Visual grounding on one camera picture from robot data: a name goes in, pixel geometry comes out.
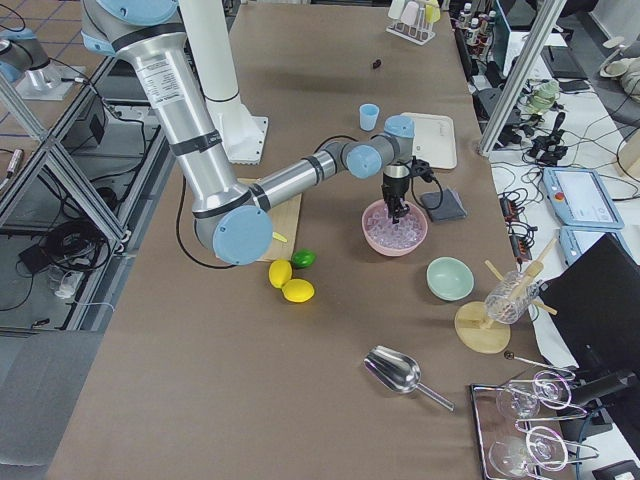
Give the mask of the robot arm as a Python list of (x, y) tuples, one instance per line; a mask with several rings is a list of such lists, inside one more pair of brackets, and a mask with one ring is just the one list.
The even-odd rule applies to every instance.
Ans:
[(218, 1), (85, 1), (87, 49), (129, 63), (159, 118), (194, 195), (198, 240), (230, 265), (269, 248), (267, 212), (343, 170), (365, 179), (410, 157), (414, 122), (389, 117), (365, 142), (327, 142), (251, 185), (238, 181), (229, 153), (264, 138), (239, 98), (228, 27)]

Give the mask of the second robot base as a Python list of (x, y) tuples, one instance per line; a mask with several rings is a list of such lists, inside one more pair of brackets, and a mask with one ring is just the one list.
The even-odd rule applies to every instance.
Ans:
[(62, 101), (71, 89), (63, 81), (67, 71), (52, 62), (32, 30), (1, 33), (1, 74), (22, 99)]

